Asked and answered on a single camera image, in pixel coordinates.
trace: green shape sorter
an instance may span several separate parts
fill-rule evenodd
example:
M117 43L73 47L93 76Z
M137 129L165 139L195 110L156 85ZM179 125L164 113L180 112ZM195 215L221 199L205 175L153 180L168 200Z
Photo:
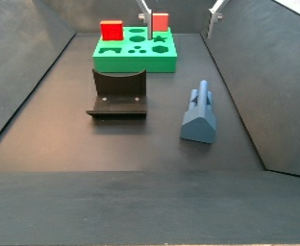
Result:
M176 46L170 29L153 32L148 40L148 27L124 27L122 41L100 38L93 51L93 65L98 72L175 72Z

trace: dark gray surface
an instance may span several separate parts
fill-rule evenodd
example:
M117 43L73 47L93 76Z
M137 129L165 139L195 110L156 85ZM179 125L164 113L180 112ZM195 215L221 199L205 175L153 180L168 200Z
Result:
M261 170L200 35L175 35L177 72L148 74L148 118L125 121L85 114L96 97L97 39L74 37L1 135L0 171ZM180 139L189 91L201 80L213 93L212 145Z
M0 1L0 132L73 34L42 1Z
M300 243L300 179L0 173L0 245Z
M100 21L121 19L125 26L145 25L134 0L44 0L78 33L100 33ZM146 0L153 12L169 13L173 33L197 34L209 18L215 0Z
M300 15L231 1L207 41L268 169L300 175Z

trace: shape sorter hole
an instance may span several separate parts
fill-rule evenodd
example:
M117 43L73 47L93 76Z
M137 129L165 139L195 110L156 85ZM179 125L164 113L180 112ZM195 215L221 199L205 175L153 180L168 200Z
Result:
M133 36L129 40L132 42L142 42L145 40L145 38L142 36Z
M106 51L114 51L118 54L121 52L121 48L101 48L98 53L102 54Z
M158 54L162 54L162 53L168 52L168 48L165 46L157 45L157 46L152 47L152 51L158 53Z
M144 29L130 29L130 30L129 30L129 33L140 34L140 33L142 33L144 31L145 31Z

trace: gray floor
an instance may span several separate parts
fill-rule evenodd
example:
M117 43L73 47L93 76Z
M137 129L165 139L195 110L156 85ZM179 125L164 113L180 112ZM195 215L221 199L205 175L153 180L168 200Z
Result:
M148 75L148 119L100 122L97 38L74 37L0 137L0 245L300 243L300 178L263 171L200 36L175 36L177 73ZM179 139L201 79L213 145Z
M93 121L92 51L78 35L0 138L0 171L261 170L260 160L199 35L176 35L176 73L148 74L145 121ZM188 96L213 92L216 143L180 139Z

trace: circular hole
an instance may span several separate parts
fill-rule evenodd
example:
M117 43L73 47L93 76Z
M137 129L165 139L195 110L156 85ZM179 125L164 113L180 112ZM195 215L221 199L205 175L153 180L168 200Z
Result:
M130 29L130 30L129 30L129 33L140 34L140 33L142 33L144 31L145 31L144 29Z
M142 42L145 40L145 38L142 36L133 36L129 40L132 42Z

